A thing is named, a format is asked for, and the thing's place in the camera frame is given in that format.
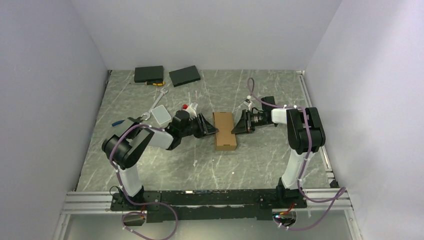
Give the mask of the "brown cardboard box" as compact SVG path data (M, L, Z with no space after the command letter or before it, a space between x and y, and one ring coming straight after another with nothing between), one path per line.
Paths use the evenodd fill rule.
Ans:
M216 151L235 151L237 148L236 135L232 133L234 119L231 112L214 112L214 126L218 129L215 133Z

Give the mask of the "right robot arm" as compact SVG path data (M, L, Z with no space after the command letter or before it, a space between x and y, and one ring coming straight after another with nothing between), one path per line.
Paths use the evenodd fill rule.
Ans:
M262 109L243 110L240 120L231 133L250 134L256 127L283 124L287 129L287 142L290 147L289 161L276 186L275 200L282 207L289 207L302 194L302 177L309 161L326 142L325 131L316 107L299 109L277 107L273 96L260 99Z

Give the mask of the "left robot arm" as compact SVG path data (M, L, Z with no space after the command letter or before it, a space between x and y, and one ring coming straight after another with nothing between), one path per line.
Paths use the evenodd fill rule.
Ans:
M171 151L185 137L201 139L218 133L218 128L199 113L192 117L186 110L178 110L165 128L144 124L140 118L129 117L107 137L101 149L117 174L124 204L131 210L144 203L144 186L138 174L137 162L147 147Z

